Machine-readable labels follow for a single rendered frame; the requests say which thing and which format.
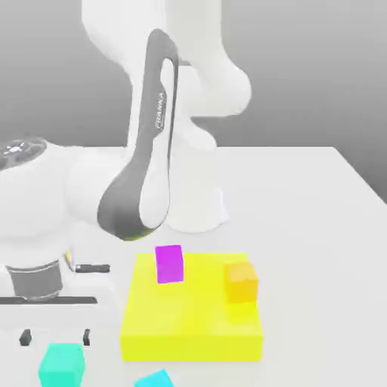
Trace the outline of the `large yellow box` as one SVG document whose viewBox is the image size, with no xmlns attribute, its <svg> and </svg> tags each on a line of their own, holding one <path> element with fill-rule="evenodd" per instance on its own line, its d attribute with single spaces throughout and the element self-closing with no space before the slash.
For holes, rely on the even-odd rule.
<svg viewBox="0 0 387 387">
<path fill-rule="evenodd" d="M 184 281 L 157 283 L 156 259 L 135 260 L 122 327 L 124 361 L 260 361 L 256 302 L 229 303 L 224 266 L 243 253 L 186 253 Z"/>
</svg>

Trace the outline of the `small magenta cube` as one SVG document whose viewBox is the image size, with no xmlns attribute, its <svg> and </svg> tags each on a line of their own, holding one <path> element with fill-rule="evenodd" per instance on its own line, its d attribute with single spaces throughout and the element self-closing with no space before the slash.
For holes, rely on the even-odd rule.
<svg viewBox="0 0 387 387">
<path fill-rule="evenodd" d="M 184 281 L 184 256 L 181 245 L 157 246 L 157 283 L 178 283 Z"/>
</svg>

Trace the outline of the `small orange cube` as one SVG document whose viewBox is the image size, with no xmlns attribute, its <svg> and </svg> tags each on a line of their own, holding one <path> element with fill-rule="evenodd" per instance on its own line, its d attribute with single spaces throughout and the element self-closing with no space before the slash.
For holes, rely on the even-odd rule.
<svg viewBox="0 0 387 387">
<path fill-rule="evenodd" d="M 259 279 L 251 262 L 233 262 L 224 266 L 224 289 L 229 303 L 256 302 Z"/>
</svg>

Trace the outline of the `small turquoise cube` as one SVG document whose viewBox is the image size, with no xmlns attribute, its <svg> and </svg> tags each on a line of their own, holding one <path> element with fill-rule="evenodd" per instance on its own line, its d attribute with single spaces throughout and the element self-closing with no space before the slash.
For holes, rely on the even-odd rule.
<svg viewBox="0 0 387 387">
<path fill-rule="evenodd" d="M 76 343 L 51 343 L 39 366 L 41 387 L 81 387 L 85 372 L 83 347 Z"/>
</svg>

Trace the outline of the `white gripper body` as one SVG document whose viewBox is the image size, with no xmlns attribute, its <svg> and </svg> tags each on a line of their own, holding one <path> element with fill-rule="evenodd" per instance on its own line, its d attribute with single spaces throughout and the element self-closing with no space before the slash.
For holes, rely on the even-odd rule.
<svg viewBox="0 0 387 387">
<path fill-rule="evenodd" d="M 101 296 L 57 296 L 46 300 L 0 297 L 0 327 L 13 329 L 90 327 L 117 319 L 117 302 Z"/>
</svg>

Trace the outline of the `small cyan cube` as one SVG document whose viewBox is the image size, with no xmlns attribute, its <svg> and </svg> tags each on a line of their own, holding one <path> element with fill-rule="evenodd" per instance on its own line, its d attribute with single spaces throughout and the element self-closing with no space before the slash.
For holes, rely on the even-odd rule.
<svg viewBox="0 0 387 387">
<path fill-rule="evenodd" d="M 175 387 L 165 369 L 142 376 L 133 383 L 133 387 Z"/>
</svg>

